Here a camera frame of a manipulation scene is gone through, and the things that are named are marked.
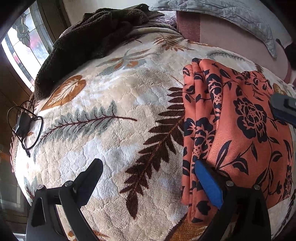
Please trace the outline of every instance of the black clamp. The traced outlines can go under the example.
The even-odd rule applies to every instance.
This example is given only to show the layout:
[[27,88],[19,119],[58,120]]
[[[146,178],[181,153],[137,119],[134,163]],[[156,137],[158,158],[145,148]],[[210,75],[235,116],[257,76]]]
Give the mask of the black clamp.
[[62,205],[77,241],[99,241],[80,208],[87,204],[102,173],[102,161],[94,159],[86,171],[61,187],[47,189],[39,184],[28,217],[26,240],[68,240],[56,208],[56,205]]
[[236,216],[234,231],[227,241],[271,240],[268,210],[260,186],[238,187],[205,160],[195,161],[194,171],[210,202],[219,209],[199,241],[220,241]]
[[274,93],[270,96],[270,104],[274,117],[296,126],[296,99]]

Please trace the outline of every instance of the fern leaf pattern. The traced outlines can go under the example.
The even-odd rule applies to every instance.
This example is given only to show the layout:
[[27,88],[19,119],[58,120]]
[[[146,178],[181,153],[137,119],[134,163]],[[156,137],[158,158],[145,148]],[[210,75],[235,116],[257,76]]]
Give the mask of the fern leaf pattern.
[[30,203],[30,205],[32,205],[32,202],[33,202],[33,199],[35,196],[35,192],[37,190],[37,177],[35,177],[33,179],[32,184],[30,184],[29,180],[26,177],[24,177],[24,184],[25,184],[26,193],[28,194],[28,196],[30,198],[28,200],[28,202]]
[[138,51],[138,52],[135,52],[135,53],[128,54],[129,50],[127,50],[125,52],[123,57],[113,58],[113,59],[110,59],[108,61],[105,61],[105,62],[100,63],[99,65],[97,65],[96,67],[101,67],[101,66],[103,66],[105,64],[114,63],[114,65],[105,68],[101,73],[98,74],[98,76],[111,74],[111,73],[113,73],[114,71],[116,71],[116,70],[118,70],[120,68],[122,68],[122,69],[134,69],[136,66],[137,67],[142,66],[143,64],[146,63],[145,57],[147,57],[149,55],[152,55],[152,54],[156,54],[156,53],[146,53],[150,49],[141,50],[141,51]]
[[133,41],[138,41],[139,43],[142,43],[140,40],[138,40],[139,38],[141,38],[143,35],[139,35],[139,36],[135,36],[135,37],[132,37],[132,38],[129,38],[127,39],[125,42],[124,42],[124,45],[127,45]]
[[74,114],[68,113],[56,119],[45,134],[40,138],[38,145],[45,140],[58,140],[60,138],[74,140],[80,133],[92,133],[95,129],[102,134],[115,119],[137,121],[134,118],[117,116],[117,107],[114,101],[106,110],[104,107],[94,107],[91,112],[76,110]]
[[207,57],[212,59],[212,60],[215,60],[216,56],[223,56],[223,57],[233,58],[235,60],[246,61],[244,58],[242,58],[242,57],[240,57],[238,55],[235,55],[233,53],[229,53],[229,52],[226,52],[226,51],[223,51],[223,50],[218,50],[218,49],[209,51],[206,54],[207,54]]
[[290,198],[290,204],[289,204],[289,209],[288,209],[288,212],[285,216],[285,219],[283,220],[283,222],[281,223],[281,226],[280,228],[278,229],[278,231],[276,232],[276,234],[274,235],[274,237],[276,237],[281,231],[282,229],[284,228],[284,226],[286,225],[286,223],[289,221],[289,217],[290,217],[290,214],[292,212],[292,208],[294,206],[294,201],[295,201],[295,198],[296,198],[296,189],[294,189],[294,192],[293,194],[291,195],[291,198]]
[[120,193],[128,192],[126,198],[126,207],[130,215],[135,219],[138,212],[138,194],[143,195],[142,187],[149,188],[148,179],[151,179],[152,169],[159,171],[161,160],[169,162],[169,151],[176,154],[173,144],[174,140],[177,144],[183,146],[183,124],[185,117],[185,108],[183,105],[182,88],[172,87],[172,91],[168,96],[173,97],[169,100],[172,103],[159,116],[165,119],[157,120],[160,125],[149,130],[153,136],[146,140],[143,144],[149,145],[139,151],[141,156],[136,163],[126,170],[130,177],[125,181],[127,186]]
[[259,72],[259,73],[263,73],[263,68],[259,65],[259,64],[256,64],[255,63],[255,66],[256,66],[256,71]]
[[179,37],[176,34],[169,34],[166,36],[163,36],[162,34],[160,34],[161,37],[155,38],[154,39],[154,43],[153,44],[162,44],[161,47],[165,47],[165,50],[181,50],[184,51],[184,49],[186,50],[194,50],[194,49],[190,49],[184,45],[181,45],[178,43],[178,41],[176,40],[177,37]]

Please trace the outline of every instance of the brown fuzzy towel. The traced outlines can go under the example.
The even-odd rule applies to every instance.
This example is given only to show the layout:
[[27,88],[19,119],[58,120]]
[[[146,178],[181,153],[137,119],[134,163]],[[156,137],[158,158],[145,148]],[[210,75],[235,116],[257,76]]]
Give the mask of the brown fuzzy towel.
[[148,10],[146,4],[128,9],[101,8],[85,13],[82,20],[70,27],[53,45],[53,51],[41,66],[35,80],[35,98],[50,95],[56,82],[93,58],[105,57],[120,44],[133,26],[163,16]]

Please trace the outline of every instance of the brown fern print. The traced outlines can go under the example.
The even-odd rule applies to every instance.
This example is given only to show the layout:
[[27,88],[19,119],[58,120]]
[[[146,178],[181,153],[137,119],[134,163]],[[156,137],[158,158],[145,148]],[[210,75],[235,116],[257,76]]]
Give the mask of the brown fern print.
[[132,38],[129,38],[128,40],[125,41],[124,45],[127,45],[133,41],[138,41],[140,43],[142,43],[140,40],[138,40],[139,38],[141,38],[143,35],[140,35],[140,36],[136,36],[136,37],[132,37]]
[[263,73],[263,68],[259,64],[256,64],[256,63],[254,63],[254,64],[256,66],[256,71],[259,73]]
[[32,191],[31,188],[28,187],[27,184],[25,184],[25,190],[28,193],[29,197],[33,200],[34,199],[34,196],[35,196],[35,193]]
[[296,198],[296,189],[294,189],[294,192],[293,194],[291,195],[291,198],[290,198],[290,204],[289,204],[289,209],[288,209],[288,212],[285,216],[285,219],[283,220],[283,222],[281,223],[281,226],[280,228],[278,229],[278,231],[276,232],[276,234],[274,235],[274,237],[276,237],[283,229],[283,227],[286,225],[287,221],[289,220],[289,217],[290,217],[290,214],[292,212],[292,208],[294,206],[294,201],[295,201],[295,198]]
[[183,124],[185,117],[185,109],[182,98],[182,88],[172,87],[172,91],[168,96],[173,99],[168,102],[173,103],[159,116],[165,116],[166,119],[157,120],[159,126],[155,126],[149,130],[154,133],[144,145],[150,145],[147,148],[139,151],[141,156],[136,160],[136,163],[126,170],[126,173],[131,176],[124,182],[128,186],[120,191],[120,193],[128,192],[126,198],[126,207],[129,214],[135,219],[138,212],[138,194],[143,195],[142,186],[149,188],[147,177],[151,179],[152,167],[158,172],[160,169],[161,160],[169,162],[169,152],[176,154],[176,149],[172,139],[179,145],[183,146]]
[[184,45],[181,45],[181,44],[178,44],[177,40],[176,40],[176,37],[178,37],[178,35],[175,35],[175,34],[169,34],[169,35],[166,35],[166,36],[163,36],[162,34],[160,34],[161,37],[159,38],[155,38],[154,39],[154,43],[153,44],[162,44],[161,47],[165,47],[165,50],[175,50],[175,51],[178,51],[178,50],[181,50],[181,51],[184,51],[184,49],[186,50],[193,50],[193,49],[190,49],[188,47],[185,47]]

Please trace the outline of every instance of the power adapter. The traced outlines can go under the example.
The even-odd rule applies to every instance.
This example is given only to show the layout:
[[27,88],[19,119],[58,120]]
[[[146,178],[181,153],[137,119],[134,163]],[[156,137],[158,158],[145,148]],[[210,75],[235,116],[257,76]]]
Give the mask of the power adapter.
[[[32,111],[22,107],[22,105],[26,102],[29,102],[31,103],[31,108],[32,108]],[[20,114],[20,116],[18,117],[17,119],[17,114],[16,114],[16,117],[15,117],[15,120],[16,120],[16,125],[15,125],[15,128],[13,129],[9,123],[9,113],[12,109],[14,108],[17,108],[17,113],[18,111],[21,109],[23,110]],[[30,147],[26,147],[24,145],[24,139],[25,137],[28,135],[29,133],[29,130],[30,130],[30,125],[31,125],[31,122],[33,121],[37,121],[37,120],[41,120],[41,126],[40,126],[40,131],[38,133],[38,136],[35,140],[35,142],[30,146]],[[24,101],[20,106],[13,106],[11,107],[8,112],[7,112],[7,122],[12,130],[12,132],[16,135],[16,137],[19,139],[21,145],[22,145],[22,148],[26,151],[26,154],[28,157],[30,157],[30,152],[29,150],[32,149],[36,144],[37,144],[37,141],[39,140],[39,137],[41,135],[41,132],[42,132],[42,129],[43,129],[43,118],[42,116],[36,116],[34,114],[34,106],[33,106],[33,103],[31,101]]]
[[17,124],[15,126],[15,134],[21,138],[29,133],[31,124],[31,117],[24,111],[21,112],[19,118],[17,119]]

